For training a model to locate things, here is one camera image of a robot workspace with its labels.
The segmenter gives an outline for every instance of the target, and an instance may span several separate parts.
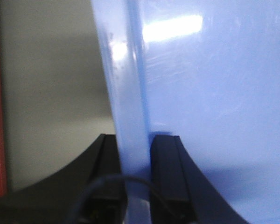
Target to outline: blue plastic sheet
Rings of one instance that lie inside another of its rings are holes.
[[[123,171],[179,135],[252,224],[280,224],[280,0],[92,0]],[[129,187],[126,223],[150,223]]]

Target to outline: wire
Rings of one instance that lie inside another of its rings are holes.
[[[69,215],[67,219],[64,221],[63,224],[76,224],[77,220],[80,217],[83,205],[86,203],[86,201],[89,199],[89,197],[94,193],[95,190],[98,188],[103,187],[109,182],[122,182],[122,181],[131,181],[131,182],[138,182],[141,184],[146,185],[151,193],[156,196],[156,198],[161,202],[161,204],[164,206],[164,208],[176,219],[182,219],[184,218],[182,215],[176,213],[166,202],[165,198],[161,195],[161,193],[158,191],[158,189],[151,183],[144,179],[130,176],[130,175],[121,175],[121,174],[114,174],[114,175],[106,175],[102,176],[93,182],[89,183],[81,196],[78,198],[74,206],[72,207],[71,211],[69,212]]]

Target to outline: curved black support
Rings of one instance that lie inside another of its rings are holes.
[[[179,136],[157,135],[151,147],[151,157],[153,182],[164,196],[169,201],[188,201],[191,204],[185,212],[189,216],[188,221],[248,224],[211,185],[189,156]]]
[[[80,156],[60,171],[30,187],[0,198],[0,222],[61,223],[89,181],[100,175],[116,173],[121,173],[121,170],[115,135],[101,134]],[[96,209],[102,211],[110,201],[112,205],[114,201],[124,201],[124,185],[114,185],[111,190],[101,189],[93,197],[98,205]],[[87,205],[89,209],[92,208],[91,203]]]

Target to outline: gray wall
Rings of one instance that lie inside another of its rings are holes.
[[[10,188],[59,170],[114,133],[89,0],[0,0]]]

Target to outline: blue plastic panel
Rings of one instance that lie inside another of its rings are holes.
[[[180,135],[242,217],[280,224],[280,0],[92,3],[124,172],[148,178],[151,137]]]

